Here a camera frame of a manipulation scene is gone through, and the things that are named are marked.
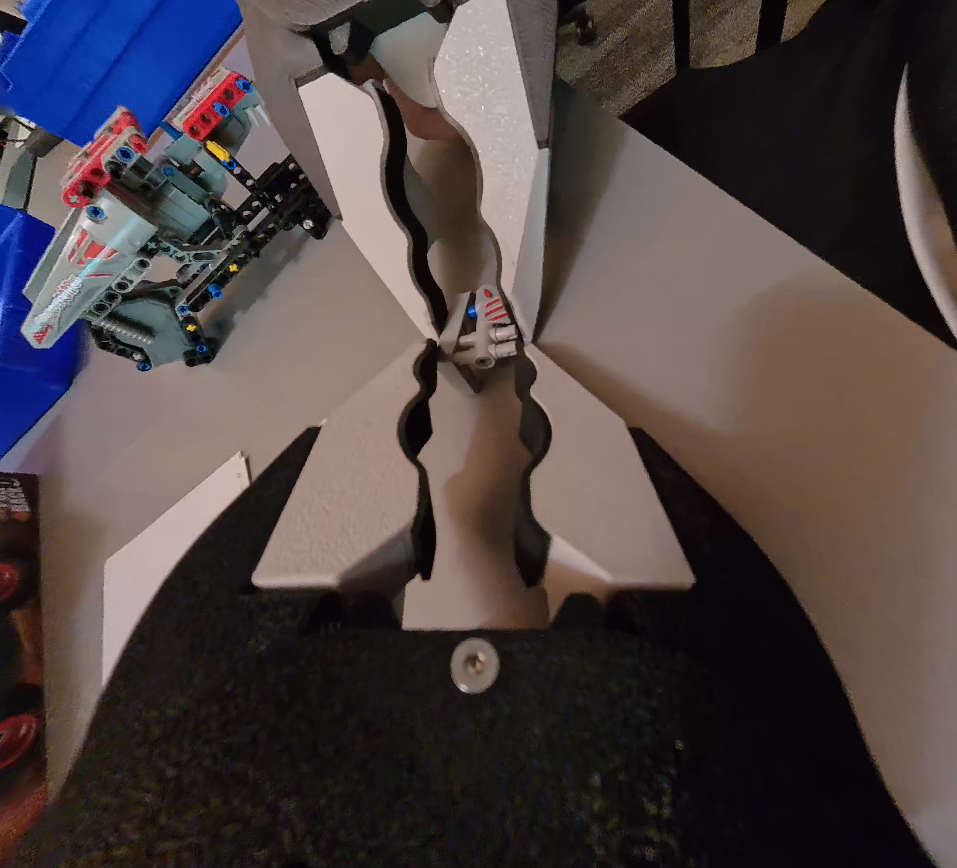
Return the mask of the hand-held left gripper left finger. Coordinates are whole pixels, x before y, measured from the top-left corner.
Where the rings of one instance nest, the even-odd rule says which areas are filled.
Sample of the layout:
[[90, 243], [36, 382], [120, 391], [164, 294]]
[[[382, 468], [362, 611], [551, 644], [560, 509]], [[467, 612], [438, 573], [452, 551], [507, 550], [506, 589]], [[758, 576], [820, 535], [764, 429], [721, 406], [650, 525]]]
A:
[[402, 590], [430, 579], [437, 530], [419, 456], [433, 433], [437, 350], [414, 343], [323, 422], [256, 587]]

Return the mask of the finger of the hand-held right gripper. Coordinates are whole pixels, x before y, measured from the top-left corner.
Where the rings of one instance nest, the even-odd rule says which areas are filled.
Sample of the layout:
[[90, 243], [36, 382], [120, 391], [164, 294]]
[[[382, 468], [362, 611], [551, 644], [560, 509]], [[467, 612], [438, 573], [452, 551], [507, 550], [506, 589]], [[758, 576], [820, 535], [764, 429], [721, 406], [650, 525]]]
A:
[[445, 118], [475, 158], [478, 211], [496, 244], [499, 290], [529, 344], [543, 294], [551, 152], [534, 129], [507, 0], [457, 7], [433, 81]]
[[374, 82], [341, 77], [318, 77], [299, 97], [343, 227], [422, 335], [437, 341], [443, 293], [408, 196], [408, 142], [395, 100]]

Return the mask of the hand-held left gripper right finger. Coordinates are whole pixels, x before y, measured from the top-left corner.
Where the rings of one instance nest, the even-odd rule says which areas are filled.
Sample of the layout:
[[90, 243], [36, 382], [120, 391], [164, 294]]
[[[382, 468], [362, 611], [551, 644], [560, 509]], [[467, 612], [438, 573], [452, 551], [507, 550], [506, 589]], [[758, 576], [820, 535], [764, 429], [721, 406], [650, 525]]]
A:
[[527, 587], [688, 590], [695, 576], [626, 423], [539, 348], [517, 358], [514, 548]]

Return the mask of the small grey red-striped brick assembly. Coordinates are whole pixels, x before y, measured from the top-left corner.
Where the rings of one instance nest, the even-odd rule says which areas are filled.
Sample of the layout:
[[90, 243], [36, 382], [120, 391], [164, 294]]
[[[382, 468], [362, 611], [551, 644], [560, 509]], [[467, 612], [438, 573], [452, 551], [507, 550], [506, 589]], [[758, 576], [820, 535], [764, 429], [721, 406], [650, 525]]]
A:
[[479, 394], [485, 374], [516, 356], [520, 330], [494, 284], [461, 293], [453, 301], [439, 341], [442, 361], [450, 363], [469, 389]]

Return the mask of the grey desk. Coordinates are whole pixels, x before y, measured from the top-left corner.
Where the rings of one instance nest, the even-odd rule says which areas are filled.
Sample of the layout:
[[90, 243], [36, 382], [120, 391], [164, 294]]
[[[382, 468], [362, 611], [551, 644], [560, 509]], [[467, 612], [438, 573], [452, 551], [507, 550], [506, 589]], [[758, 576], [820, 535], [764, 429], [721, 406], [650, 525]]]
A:
[[[430, 579], [252, 582], [323, 422], [426, 340], [339, 221], [209, 367], [95, 349], [41, 485], [42, 866], [955, 866], [955, 350], [562, 86], [534, 341], [629, 431], [688, 590], [527, 587], [511, 361], [437, 360]], [[250, 486], [105, 687], [106, 560]]]

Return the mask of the person's right hand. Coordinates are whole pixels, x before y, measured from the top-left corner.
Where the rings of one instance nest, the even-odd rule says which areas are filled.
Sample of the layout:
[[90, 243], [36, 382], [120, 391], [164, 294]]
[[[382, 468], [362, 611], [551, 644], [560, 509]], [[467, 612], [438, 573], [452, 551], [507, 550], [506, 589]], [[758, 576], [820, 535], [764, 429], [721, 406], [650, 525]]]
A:
[[440, 108], [428, 108], [407, 95], [389, 76], [383, 84], [396, 103], [409, 133], [424, 141], [465, 140], [465, 133], [443, 114]]

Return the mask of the large blue plastic bin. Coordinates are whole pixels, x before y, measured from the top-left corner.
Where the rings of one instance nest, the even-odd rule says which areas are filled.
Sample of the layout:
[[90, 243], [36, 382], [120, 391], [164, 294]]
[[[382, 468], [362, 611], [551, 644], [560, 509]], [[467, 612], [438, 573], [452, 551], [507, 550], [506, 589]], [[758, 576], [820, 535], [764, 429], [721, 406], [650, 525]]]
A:
[[27, 0], [2, 44], [2, 109], [85, 145], [118, 106], [146, 135], [241, 25], [235, 0]]

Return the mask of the white instruction booklet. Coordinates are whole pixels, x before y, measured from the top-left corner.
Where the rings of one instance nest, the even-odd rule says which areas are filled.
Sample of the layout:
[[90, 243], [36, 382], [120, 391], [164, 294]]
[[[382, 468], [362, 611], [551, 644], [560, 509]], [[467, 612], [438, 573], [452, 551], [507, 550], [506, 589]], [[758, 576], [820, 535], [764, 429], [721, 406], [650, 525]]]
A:
[[106, 560], [102, 578], [102, 687], [165, 579], [250, 483], [246, 455], [237, 452]]

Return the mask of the partly built toy brick truck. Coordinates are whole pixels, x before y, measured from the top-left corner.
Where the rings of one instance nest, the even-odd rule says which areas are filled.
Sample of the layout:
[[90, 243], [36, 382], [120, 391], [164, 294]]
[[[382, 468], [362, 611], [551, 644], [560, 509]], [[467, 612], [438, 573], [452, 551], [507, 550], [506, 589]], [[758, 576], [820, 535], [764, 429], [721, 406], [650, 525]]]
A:
[[220, 343], [201, 312], [280, 233], [322, 240], [332, 220], [292, 155], [260, 176], [239, 162], [269, 122], [254, 82], [219, 68], [150, 159], [137, 117], [118, 106], [61, 182], [70, 213], [23, 290], [27, 343], [47, 350], [84, 324], [97, 348], [139, 372], [210, 364]]

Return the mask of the black toy set box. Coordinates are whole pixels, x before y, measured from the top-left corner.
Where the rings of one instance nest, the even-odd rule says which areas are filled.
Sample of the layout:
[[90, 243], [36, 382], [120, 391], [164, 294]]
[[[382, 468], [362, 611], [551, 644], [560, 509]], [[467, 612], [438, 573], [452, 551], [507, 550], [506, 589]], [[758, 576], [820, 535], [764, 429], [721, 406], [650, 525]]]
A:
[[46, 711], [39, 482], [1, 475], [1, 800], [44, 788]]

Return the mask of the white curved object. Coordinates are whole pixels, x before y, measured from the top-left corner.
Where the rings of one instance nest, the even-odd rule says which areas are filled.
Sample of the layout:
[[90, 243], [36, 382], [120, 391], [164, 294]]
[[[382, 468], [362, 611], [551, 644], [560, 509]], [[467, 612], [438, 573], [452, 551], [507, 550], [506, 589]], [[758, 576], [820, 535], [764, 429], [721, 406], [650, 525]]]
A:
[[956, 244], [943, 199], [913, 128], [903, 68], [894, 116], [894, 161], [904, 231], [923, 283], [951, 336], [956, 335]]

